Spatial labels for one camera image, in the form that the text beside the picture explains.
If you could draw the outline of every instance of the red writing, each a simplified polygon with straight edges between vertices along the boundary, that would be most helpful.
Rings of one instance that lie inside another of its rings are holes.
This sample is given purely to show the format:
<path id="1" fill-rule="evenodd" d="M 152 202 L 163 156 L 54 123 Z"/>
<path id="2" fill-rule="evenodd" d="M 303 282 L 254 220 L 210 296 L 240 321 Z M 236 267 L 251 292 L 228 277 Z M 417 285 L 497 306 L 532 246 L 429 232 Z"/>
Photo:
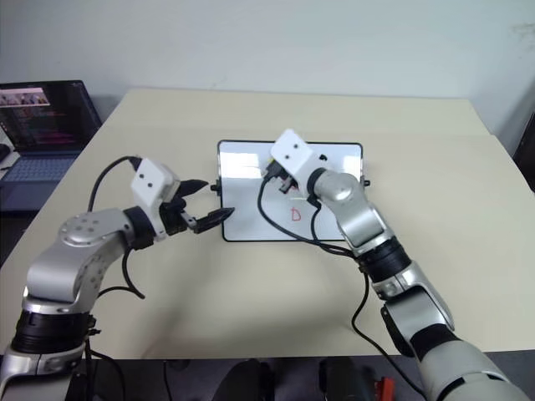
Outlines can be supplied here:
<path id="1" fill-rule="evenodd" d="M 295 207 L 292 208 L 292 221 L 301 221 L 301 212 Z"/>

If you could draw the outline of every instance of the black cable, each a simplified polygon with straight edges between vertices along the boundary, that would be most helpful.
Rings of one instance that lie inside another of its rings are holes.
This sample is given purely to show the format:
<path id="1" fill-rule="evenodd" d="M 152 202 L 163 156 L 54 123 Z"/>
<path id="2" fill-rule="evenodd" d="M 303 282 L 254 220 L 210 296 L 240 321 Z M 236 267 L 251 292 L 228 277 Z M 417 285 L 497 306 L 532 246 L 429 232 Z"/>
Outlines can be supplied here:
<path id="1" fill-rule="evenodd" d="M 277 230 L 283 232 L 287 236 L 291 236 L 292 238 L 294 238 L 294 239 L 296 239 L 298 241 L 306 242 L 307 244 L 310 244 L 310 245 L 319 246 L 322 249 L 327 248 L 329 250 L 337 250 L 337 251 L 340 252 L 339 254 L 341 256 L 347 256 L 347 257 L 350 257 L 350 258 L 354 259 L 353 252 L 351 252 L 349 249 L 346 249 L 346 248 L 344 248 L 342 246 L 323 244 L 320 241 L 311 240 L 311 239 L 306 238 L 304 236 L 300 236 L 298 234 L 295 234 L 294 232 L 291 232 L 290 230 L 287 230 L 284 227 L 280 226 L 275 221 L 273 221 L 268 215 L 266 215 L 266 212 L 264 211 L 264 209 L 262 207 L 262 197 L 264 195 L 264 190 L 266 188 L 266 184 L 267 183 L 268 183 L 268 180 L 263 180 L 262 181 L 262 184 L 260 185 L 260 191 L 258 192 L 258 197 L 257 197 L 257 208 L 258 208 L 258 211 L 260 212 L 260 215 L 264 218 L 265 221 L 267 221 L 271 226 L 275 227 Z"/>
<path id="2" fill-rule="evenodd" d="M 173 401 L 173 394 L 171 393 L 169 379 L 167 378 L 167 361 L 164 361 L 164 383 L 166 384 L 167 398 L 169 401 Z"/>
<path id="3" fill-rule="evenodd" d="M 116 161 L 111 162 L 110 165 L 108 165 L 108 167 L 102 170 L 100 175 L 97 177 L 97 180 L 94 182 L 93 189 L 91 190 L 91 195 L 89 196 L 89 204 L 87 206 L 87 211 L 93 211 L 94 198 L 97 196 L 97 190 L 99 190 L 100 183 L 102 182 L 106 174 L 108 174 L 111 169 L 113 169 L 118 164 L 122 163 L 123 161 L 132 160 L 134 158 L 135 156 L 120 157 Z"/>
<path id="4" fill-rule="evenodd" d="M 125 278 L 126 285 L 129 287 L 130 290 L 140 299 L 145 299 L 145 295 L 138 290 L 132 280 L 130 280 L 130 274 L 128 273 L 128 256 L 132 252 L 132 248 L 128 248 L 125 251 L 125 254 L 123 255 L 123 260 L 121 262 L 121 268 L 123 270 L 123 277 Z"/>
<path id="5" fill-rule="evenodd" d="M 400 374 L 400 376 L 409 384 L 419 395 L 425 398 L 424 392 L 419 388 L 410 378 L 407 376 L 407 374 L 403 371 L 403 369 L 400 368 L 400 366 L 392 359 L 392 357 L 378 344 L 376 343 L 372 338 L 368 337 L 366 334 L 361 332 L 359 328 L 357 327 L 355 321 L 357 320 L 357 317 L 364 309 L 364 305 L 368 301 L 368 295 L 369 295 L 369 280 L 368 275 L 366 273 L 363 273 L 364 276 L 364 295 L 362 296 L 362 300 L 360 301 L 359 307 L 357 307 L 357 310 L 354 312 L 353 317 L 351 318 L 351 326 L 353 327 L 353 330 L 359 334 L 364 340 L 366 340 L 368 343 L 374 346 L 374 348 L 383 355 L 386 360 L 392 365 L 392 367 L 397 370 L 397 372 Z"/>
<path id="6" fill-rule="evenodd" d="M 85 340 L 85 377 L 86 377 L 86 389 L 85 389 L 85 399 L 86 401 L 93 401 L 93 390 L 94 390 L 94 380 L 92 370 L 91 359 L 91 345 L 89 344 L 89 339 Z"/>
<path id="7" fill-rule="evenodd" d="M 91 355 L 105 360 L 113 367 L 113 369 L 115 369 L 117 376 L 119 376 L 120 387 L 123 393 L 123 401 L 126 401 L 126 379 L 123 369 L 121 369 L 120 365 L 113 358 L 109 357 L 108 355 L 104 355 L 103 353 L 97 353 L 95 350 L 91 350 Z"/>
<path id="8" fill-rule="evenodd" d="M 135 293 L 135 291 L 132 290 L 131 288 L 122 287 L 122 286 L 114 286 L 114 287 L 108 287 L 105 290 L 102 290 L 101 292 L 99 292 L 99 295 L 97 296 L 97 299 L 102 297 L 103 295 L 107 294 L 108 292 L 112 292 L 112 291 L 126 291 L 126 292 L 131 292 L 131 293 L 137 295 Z"/>
<path id="9" fill-rule="evenodd" d="M 331 253 L 333 255 L 338 256 L 346 256 L 346 252 L 336 251 L 335 249 L 331 249 L 328 247 L 328 244 L 323 244 L 316 234 L 316 218 L 318 217 L 319 212 L 321 211 L 321 204 L 318 205 L 314 213 L 312 214 L 312 218 L 310 219 L 310 233 L 312 234 L 312 238 L 319 242 L 319 247 L 323 249 L 324 251 Z"/>
<path id="10" fill-rule="evenodd" d="M 104 294 L 107 294 L 108 292 L 112 291 L 126 291 L 131 292 L 132 294 L 136 295 L 140 299 L 145 299 L 145 295 L 138 290 L 132 280 L 130 279 L 130 274 L 128 273 L 128 256 L 132 252 L 132 248 L 127 248 L 125 251 L 125 254 L 123 255 L 123 260 L 121 261 L 121 270 L 123 272 L 123 278 L 125 279 L 127 287 L 122 286 L 115 286 L 115 287 L 109 287 L 105 290 L 102 290 L 99 292 L 99 295 L 97 296 L 97 299 L 102 297 Z"/>

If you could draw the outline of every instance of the laptop screen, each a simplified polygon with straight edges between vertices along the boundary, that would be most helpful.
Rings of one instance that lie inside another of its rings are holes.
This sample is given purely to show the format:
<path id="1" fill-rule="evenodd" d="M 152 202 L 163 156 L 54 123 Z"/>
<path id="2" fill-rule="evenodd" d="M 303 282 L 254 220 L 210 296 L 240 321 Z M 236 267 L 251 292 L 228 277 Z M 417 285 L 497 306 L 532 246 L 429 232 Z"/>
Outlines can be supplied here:
<path id="1" fill-rule="evenodd" d="M 0 127 L 16 151 L 82 150 L 101 125 L 82 81 L 0 84 Z"/>

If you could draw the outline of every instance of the laptop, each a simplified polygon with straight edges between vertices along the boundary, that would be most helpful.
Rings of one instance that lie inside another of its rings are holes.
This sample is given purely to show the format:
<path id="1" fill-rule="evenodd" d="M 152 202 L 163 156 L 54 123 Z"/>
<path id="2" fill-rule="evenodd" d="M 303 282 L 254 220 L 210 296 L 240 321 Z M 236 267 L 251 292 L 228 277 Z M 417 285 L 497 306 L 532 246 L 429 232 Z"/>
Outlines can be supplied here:
<path id="1" fill-rule="evenodd" d="M 0 128 L 20 154 L 0 211 L 39 211 L 101 125 L 80 80 L 0 84 Z"/>

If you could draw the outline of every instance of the robotic arm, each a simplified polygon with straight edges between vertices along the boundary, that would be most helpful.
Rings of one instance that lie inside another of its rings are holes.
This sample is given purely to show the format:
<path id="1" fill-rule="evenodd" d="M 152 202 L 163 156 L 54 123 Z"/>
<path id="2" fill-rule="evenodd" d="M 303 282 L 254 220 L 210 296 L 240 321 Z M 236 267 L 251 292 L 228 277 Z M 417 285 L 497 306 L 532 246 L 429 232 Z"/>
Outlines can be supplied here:
<path id="1" fill-rule="evenodd" d="M 416 358 L 427 399 L 528 400 L 484 353 L 456 337 L 448 306 L 356 178 L 332 171 L 290 129 L 272 147 L 272 157 L 278 165 L 271 164 L 268 174 L 277 171 L 271 175 L 283 179 L 282 192 L 296 185 L 305 198 L 320 200 L 334 213 L 360 269 L 385 301 L 381 316 L 395 346 Z"/>
<path id="2" fill-rule="evenodd" d="M 131 249 L 146 248 L 188 228 L 196 234 L 209 230 L 234 211 L 219 209 L 199 220 L 189 216 L 183 197 L 208 183 L 180 182 L 165 165 L 138 161 L 131 184 L 137 206 L 68 219 L 55 243 L 30 267 L 23 311 L 0 367 L 0 399 L 14 379 L 29 378 L 24 387 L 28 390 L 39 382 L 36 377 L 63 375 L 69 383 L 82 358 L 85 339 L 94 331 L 96 321 L 89 313 L 113 261 Z M 21 394 L 17 399 L 33 397 Z M 64 399 L 64 394 L 56 399 Z"/>

